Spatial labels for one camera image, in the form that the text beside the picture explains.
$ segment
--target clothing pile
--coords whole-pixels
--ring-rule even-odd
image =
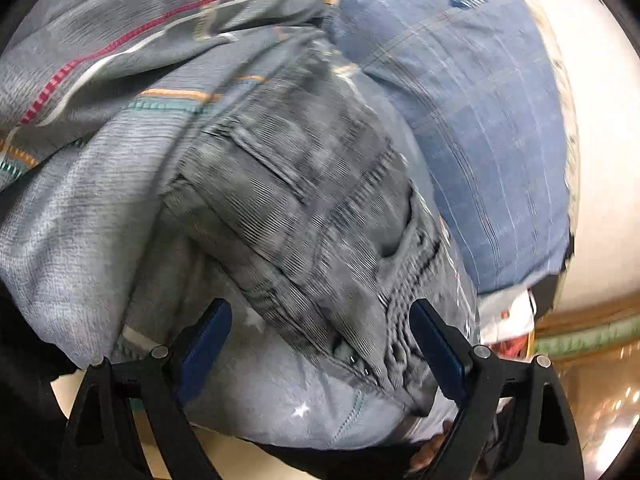
[[[561,264],[562,120],[521,0],[40,0],[0,78],[12,300],[86,367],[225,298],[194,424],[427,438],[455,406],[412,302],[476,343],[476,287]]]

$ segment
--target red stripe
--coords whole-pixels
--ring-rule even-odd
[[[114,50],[120,48],[123,44],[127,43],[127,41],[132,40],[136,36],[139,36],[143,32],[146,32],[150,28],[157,27],[158,25],[161,25],[161,23],[167,22],[168,20],[170,20],[172,17],[176,15],[181,14],[182,12],[187,12],[188,10],[197,9],[199,7],[205,6],[215,1],[217,0],[199,0],[197,2],[191,2],[190,4],[185,4],[183,6],[176,7],[175,9],[172,9],[169,12],[162,14],[158,18],[155,18],[150,22],[143,23],[143,25],[140,25],[139,27],[134,28],[133,30],[130,30],[129,32],[120,36],[117,40],[112,41],[110,44],[101,48],[100,50],[97,50],[92,54],[88,54],[87,56],[77,57],[76,59],[69,61],[68,63],[66,63],[65,66],[60,68],[47,82],[43,90],[40,92],[38,99],[31,104],[29,109],[20,118],[20,124],[28,124],[29,122],[31,122],[33,118],[36,116],[36,114],[40,111],[40,109],[44,106],[44,104],[49,100],[49,97],[51,96],[53,91],[58,87],[58,85],[62,82],[62,80],[67,75],[69,75],[69,73],[83,61],[96,59],[97,57],[101,57],[101,56],[104,56],[105,54],[113,52]]]

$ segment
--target white star print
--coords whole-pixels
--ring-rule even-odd
[[[264,331],[264,319],[252,308],[247,307],[244,324],[247,326],[255,326],[256,330],[260,333]]]
[[[296,408],[296,411],[293,412],[291,416],[298,416],[300,418],[305,416],[305,413],[308,412],[311,408],[306,405],[306,402],[302,403],[302,406]]]

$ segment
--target white wall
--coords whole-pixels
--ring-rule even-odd
[[[574,92],[580,139],[575,258],[558,310],[640,289],[640,59],[599,0],[539,0]]]

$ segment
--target wrinkled fabric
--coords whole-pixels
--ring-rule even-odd
[[[324,11],[41,0],[0,59],[0,278],[81,367],[169,344],[227,298],[190,420],[364,447],[436,394],[411,302],[472,342],[477,313],[411,131],[307,25]]]
[[[479,293],[558,272],[566,138],[523,0],[340,0],[332,41],[414,131]]]

